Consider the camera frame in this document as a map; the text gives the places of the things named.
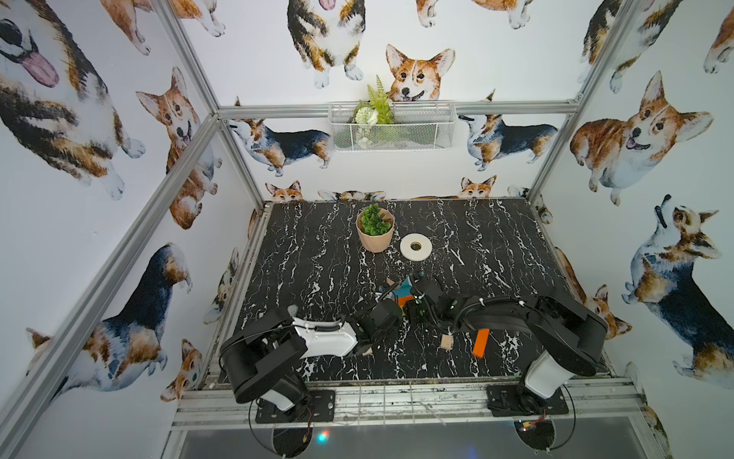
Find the orange long block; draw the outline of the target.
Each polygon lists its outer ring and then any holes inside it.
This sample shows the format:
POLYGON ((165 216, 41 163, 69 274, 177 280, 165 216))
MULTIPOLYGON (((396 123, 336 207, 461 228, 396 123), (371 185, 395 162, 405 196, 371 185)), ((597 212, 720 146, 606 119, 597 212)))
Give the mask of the orange long block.
POLYGON ((399 307, 405 308, 406 304, 414 299, 414 296, 401 296, 400 298, 398 298, 399 307))
POLYGON ((481 329, 477 332, 474 346, 472 349, 472 355, 476 359, 483 359, 486 354, 487 344, 489 343, 489 329, 481 329))

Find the natural wood block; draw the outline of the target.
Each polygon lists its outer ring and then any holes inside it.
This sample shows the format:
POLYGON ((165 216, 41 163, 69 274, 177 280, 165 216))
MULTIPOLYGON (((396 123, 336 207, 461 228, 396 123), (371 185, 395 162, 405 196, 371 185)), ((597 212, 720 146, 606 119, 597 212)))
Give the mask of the natural wood block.
POLYGON ((451 335, 444 334, 441 337, 440 348, 445 351, 451 351, 453 349, 454 338, 451 335))

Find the teal long block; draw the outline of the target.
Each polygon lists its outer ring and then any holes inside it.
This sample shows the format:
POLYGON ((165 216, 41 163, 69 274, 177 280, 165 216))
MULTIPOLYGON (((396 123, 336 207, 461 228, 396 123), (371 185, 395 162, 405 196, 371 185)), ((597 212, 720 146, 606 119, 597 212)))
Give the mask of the teal long block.
POLYGON ((409 285, 401 285, 391 294, 392 298, 405 298, 410 296, 411 287, 409 285))

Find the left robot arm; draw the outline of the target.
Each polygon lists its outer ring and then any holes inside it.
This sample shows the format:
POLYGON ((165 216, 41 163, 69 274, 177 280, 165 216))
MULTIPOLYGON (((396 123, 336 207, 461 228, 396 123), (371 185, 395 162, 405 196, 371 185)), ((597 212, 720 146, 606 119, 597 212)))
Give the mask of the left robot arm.
POLYGON ((402 322, 403 310, 388 298, 337 321, 306 321, 277 308, 228 339, 219 365, 237 403, 263 400, 288 412, 309 398, 305 382, 294 372, 300 361, 363 355, 401 329, 402 322))

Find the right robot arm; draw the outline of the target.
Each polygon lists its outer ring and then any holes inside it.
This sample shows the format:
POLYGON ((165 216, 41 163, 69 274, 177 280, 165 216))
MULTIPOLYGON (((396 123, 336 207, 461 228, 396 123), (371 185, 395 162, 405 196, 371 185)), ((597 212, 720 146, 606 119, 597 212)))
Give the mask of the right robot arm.
POLYGON ((529 365, 521 390, 546 401, 574 376, 598 371, 608 325, 564 289, 531 296, 451 298, 440 285, 413 273, 404 311, 411 321, 453 335, 481 330, 515 331, 534 336, 544 352, 529 365))

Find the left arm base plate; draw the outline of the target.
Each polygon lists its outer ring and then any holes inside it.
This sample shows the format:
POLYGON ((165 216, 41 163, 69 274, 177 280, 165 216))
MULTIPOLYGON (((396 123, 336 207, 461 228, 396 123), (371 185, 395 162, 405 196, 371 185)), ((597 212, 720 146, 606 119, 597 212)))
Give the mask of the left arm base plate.
POLYGON ((332 422, 335 418, 336 392, 334 390, 308 391, 299 400, 271 390, 258 402, 257 424, 290 424, 332 422))

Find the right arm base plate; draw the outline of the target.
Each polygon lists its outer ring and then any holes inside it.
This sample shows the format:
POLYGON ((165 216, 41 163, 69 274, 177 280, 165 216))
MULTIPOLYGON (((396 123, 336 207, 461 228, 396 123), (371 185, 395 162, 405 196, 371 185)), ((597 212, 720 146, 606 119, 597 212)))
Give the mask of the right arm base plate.
POLYGON ((495 417, 566 415, 570 409, 560 388, 544 399, 523 384, 491 384, 486 387, 487 408, 495 417))

